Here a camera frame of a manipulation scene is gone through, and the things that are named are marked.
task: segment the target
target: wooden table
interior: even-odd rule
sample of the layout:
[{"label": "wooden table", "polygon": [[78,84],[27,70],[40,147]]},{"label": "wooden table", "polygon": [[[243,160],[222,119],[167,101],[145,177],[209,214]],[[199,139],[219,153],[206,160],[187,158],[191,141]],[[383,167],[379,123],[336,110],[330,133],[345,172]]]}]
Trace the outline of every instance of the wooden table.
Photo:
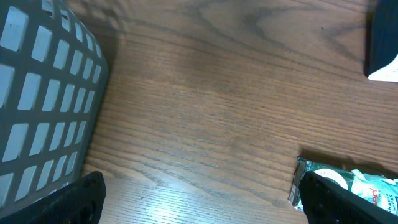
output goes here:
[{"label": "wooden table", "polygon": [[102,223],[306,223],[297,156],[398,172],[398,84],[363,75],[376,1],[69,3],[111,67]]}]

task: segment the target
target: plastic basket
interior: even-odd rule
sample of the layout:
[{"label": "plastic basket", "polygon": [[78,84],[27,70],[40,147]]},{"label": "plastic basket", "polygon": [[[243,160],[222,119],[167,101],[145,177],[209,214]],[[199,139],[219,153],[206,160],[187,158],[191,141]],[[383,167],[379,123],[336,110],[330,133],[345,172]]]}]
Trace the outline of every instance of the plastic basket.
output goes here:
[{"label": "plastic basket", "polygon": [[80,176],[108,66],[59,0],[0,1],[0,218]]}]

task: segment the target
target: brown wooden tabletop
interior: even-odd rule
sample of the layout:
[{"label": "brown wooden tabletop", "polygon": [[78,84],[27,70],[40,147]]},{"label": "brown wooden tabletop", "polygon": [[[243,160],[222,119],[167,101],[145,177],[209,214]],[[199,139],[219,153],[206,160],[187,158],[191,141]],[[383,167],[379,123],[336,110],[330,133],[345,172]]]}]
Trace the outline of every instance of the brown wooden tabletop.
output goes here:
[{"label": "brown wooden tabletop", "polygon": [[68,2],[110,66],[102,223],[306,223],[298,156],[398,172],[398,84],[363,75],[376,1]]}]

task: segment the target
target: wooden surface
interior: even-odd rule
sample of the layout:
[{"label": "wooden surface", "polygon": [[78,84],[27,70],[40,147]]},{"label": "wooden surface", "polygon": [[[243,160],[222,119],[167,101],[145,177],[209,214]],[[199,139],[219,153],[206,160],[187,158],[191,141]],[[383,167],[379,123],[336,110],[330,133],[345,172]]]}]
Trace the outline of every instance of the wooden surface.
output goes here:
[{"label": "wooden surface", "polygon": [[368,0],[69,0],[111,67],[84,174],[103,223],[306,223],[297,156],[398,172],[398,84],[363,75]]}]

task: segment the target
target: plastic wrapper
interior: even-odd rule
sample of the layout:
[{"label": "plastic wrapper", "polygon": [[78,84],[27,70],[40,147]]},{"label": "plastic wrapper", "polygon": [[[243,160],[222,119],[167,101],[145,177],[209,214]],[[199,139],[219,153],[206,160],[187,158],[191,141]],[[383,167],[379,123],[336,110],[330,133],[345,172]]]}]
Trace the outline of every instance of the plastic wrapper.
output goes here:
[{"label": "plastic wrapper", "polygon": [[296,172],[290,191],[289,202],[297,209],[303,210],[299,185],[304,173],[313,171],[316,174],[338,184],[340,187],[373,203],[384,210],[398,215],[398,179],[388,179],[382,175],[362,174],[359,170],[351,172],[336,167],[298,159]]}]

